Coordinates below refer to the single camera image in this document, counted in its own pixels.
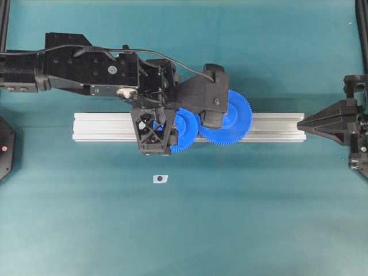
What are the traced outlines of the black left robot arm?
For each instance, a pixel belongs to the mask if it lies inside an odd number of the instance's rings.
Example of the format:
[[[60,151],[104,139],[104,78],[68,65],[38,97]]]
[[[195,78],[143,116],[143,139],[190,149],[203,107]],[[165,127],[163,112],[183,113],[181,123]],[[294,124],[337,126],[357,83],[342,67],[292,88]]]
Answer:
[[[169,156],[178,144],[175,74],[166,57],[143,60],[128,46],[95,47],[81,34],[47,33],[43,50],[1,53],[1,87],[10,92],[60,89],[130,104],[138,148],[145,155]]]

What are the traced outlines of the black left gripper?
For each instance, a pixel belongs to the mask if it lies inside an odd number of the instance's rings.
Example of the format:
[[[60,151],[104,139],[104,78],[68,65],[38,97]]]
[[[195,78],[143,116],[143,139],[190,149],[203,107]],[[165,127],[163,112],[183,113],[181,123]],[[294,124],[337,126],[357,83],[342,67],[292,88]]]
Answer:
[[[138,149],[145,156],[170,156],[171,147],[178,144],[179,131],[173,127],[178,83],[176,67],[169,60],[139,60],[136,107],[141,109],[130,114]]]

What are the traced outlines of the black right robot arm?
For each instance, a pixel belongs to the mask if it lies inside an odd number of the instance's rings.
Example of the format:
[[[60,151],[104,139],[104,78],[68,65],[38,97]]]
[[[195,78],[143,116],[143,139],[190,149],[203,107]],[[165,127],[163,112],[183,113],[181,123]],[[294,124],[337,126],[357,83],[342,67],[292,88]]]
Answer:
[[[350,169],[367,177],[367,102],[359,104],[356,93],[367,100],[367,75],[344,77],[346,98],[297,123],[300,131],[325,137],[350,149]]]

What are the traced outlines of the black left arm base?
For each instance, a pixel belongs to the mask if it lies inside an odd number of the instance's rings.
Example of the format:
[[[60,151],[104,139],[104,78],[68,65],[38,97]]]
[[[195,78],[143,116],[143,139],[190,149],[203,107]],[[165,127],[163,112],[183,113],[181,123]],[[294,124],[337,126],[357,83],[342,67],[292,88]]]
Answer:
[[[1,181],[12,171],[14,146],[16,142],[15,130],[1,117],[0,142],[0,177]]]

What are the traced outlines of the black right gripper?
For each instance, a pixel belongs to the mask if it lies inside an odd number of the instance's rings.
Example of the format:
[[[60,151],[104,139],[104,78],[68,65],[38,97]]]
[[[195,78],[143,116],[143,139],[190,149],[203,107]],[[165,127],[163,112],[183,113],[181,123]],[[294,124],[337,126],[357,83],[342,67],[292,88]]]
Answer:
[[[342,145],[350,145],[352,136],[359,133],[358,111],[356,99],[345,99],[304,118],[297,123],[297,128],[309,134],[342,142]]]

